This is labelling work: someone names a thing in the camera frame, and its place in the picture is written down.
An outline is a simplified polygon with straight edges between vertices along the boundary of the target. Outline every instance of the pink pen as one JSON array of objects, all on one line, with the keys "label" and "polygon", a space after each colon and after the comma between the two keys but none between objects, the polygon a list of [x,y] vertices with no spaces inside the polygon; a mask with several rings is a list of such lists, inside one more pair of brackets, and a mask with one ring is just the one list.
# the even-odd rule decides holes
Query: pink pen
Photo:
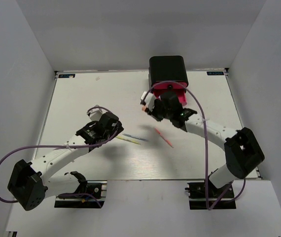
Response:
[{"label": "pink pen", "polygon": [[170,142],[169,140],[167,140],[167,139],[161,134],[161,132],[160,132],[157,128],[155,128],[155,131],[159,134],[159,136],[160,136],[162,139],[164,139],[165,142],[168,143],[169,146],[171,146],[171,147],[173,148],[173,145],[171,144],[171,142]]}]

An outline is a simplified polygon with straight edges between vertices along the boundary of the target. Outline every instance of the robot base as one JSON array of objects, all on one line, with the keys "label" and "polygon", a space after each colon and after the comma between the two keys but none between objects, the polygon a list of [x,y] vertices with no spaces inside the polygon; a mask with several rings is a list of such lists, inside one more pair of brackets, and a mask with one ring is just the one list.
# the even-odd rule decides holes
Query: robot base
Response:
[{"label": "robot base", "polygon": [[[210,206],[217,199],[217,197],[226,189],[228,185],[223,186],[220,189],[209,188],[209,201]],[[206,200],[205,200],[205,183],[204,181],[196,181],[188,183],[188,187],[185,188],[190,194],[189,204],[190,210],[206,210]],[[224,195],[221,201],[217,203],[214,209],[236,209],[235,201],[227,202],[228,200],[234,198],[234,190],[231,187],[227,193]]]},{"label": "robot base", "polygon": [[[85,193],[93,195],[101,206],[103,206],[106,197],[106,181],[90,181],[86,185]],[[56,197],[55,208],[100,208],[97,202],[92,198],[85,197]]]}]

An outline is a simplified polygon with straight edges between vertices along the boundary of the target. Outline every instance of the white table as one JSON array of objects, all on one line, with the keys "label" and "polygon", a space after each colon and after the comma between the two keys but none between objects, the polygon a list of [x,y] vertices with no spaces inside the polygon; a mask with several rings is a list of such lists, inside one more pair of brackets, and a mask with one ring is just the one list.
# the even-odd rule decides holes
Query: white table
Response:
[{"label": "white table", "polygon": [[[187,72],[189,89],[202,104],[207,118],[227,127],[241,128],[225,76]],[[89,180],[203,179],[204,139],[156,122],[141,111],[140,96],[148,90],[148,71],[75,73],[74,78],[57,79],[41,144],[62,144],[90,120],[86,111],[98,104],[110,109],[123,123],[124,132],[147,138],[135,145],[118,139],[70,163],[56,175],[78,171]],[[198,110],[187,93],[187,107]],[[174,148],[154,131],[158,128]],[[36,157],[49,152],[40,149]],[[224,152],[209,145],[209,171],[225,163]],[[253,171],[248,178],[257,178]]]}]

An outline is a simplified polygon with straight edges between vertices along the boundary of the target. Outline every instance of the pen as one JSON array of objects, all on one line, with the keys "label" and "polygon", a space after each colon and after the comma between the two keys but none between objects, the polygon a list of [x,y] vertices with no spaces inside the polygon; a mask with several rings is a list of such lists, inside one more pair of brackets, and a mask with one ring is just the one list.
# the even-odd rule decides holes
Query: pen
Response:
[{"label": "pen", "polygon": [[126,139],[124,137],[116,136],[116,138],[120,139],[120,140],[123,140],[123,141],[126,141],[126,142],[131,142],[131,143],[134,143],[134,144],[137,144],[137,145],[141,145],[139,142],[132,141],[132,140]]},{"label": "pen", "polygon": [[167,140],[167,139],[161,134],[161,132],[160,132],[157,128],[155,128],[155,131],[159,134],[159,136],[160,136],[162,139],[165,140],[165,142],[168,143],[169,146],[171,146],[171,147],[173,148],[173,145],[171,144],[171,142],[170,142],[169,140]]},{"label": "pen", "polygon": [[138,139],[138,140],[141,140],[141,141],[144,141],[144,142],[148,142],[147,139],[144,139],[144,138],[141,138],[141,137],[137,137],[137,136],[134,136],[134,135],[131,135],[131,134],[127,134],[127,133],[123,133],[123,136],[127,136],[127,137]]}]

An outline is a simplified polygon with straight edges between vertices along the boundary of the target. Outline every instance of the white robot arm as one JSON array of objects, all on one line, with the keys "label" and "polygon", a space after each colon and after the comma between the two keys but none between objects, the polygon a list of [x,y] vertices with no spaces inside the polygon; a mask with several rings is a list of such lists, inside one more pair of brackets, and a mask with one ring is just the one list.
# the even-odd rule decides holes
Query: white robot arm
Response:
[{"label": "white robot arm", "polygon": [[13,168],[8,189],[25,210],[37,207],[45,198],[63,193],[84,193],[87,181],[74,171],[64,176],[53,176],[76,158],[91,152],[123,131],[119,118],[109,112],[89,114],[90,123],[78,130],[67,142],[66,148],[55,149],[41,158],[17,162]]},{"label": "white robot arm", "polygon": [[[172,124],[201,137],[204,134],[204,120],[196,111],[183,108],[173,91],[165,92],[157,99],[146,92],[141,97],[142,110],[157,121],[169,119]],[[227,128],[211,120],[206,121],[207,138],[219,146],[226,156],[226,164],[209,176],[210,186],[219,189],[235,179],[244,179],[263,160],[263,152],[252,131],[246,127],[241,130]]]}]

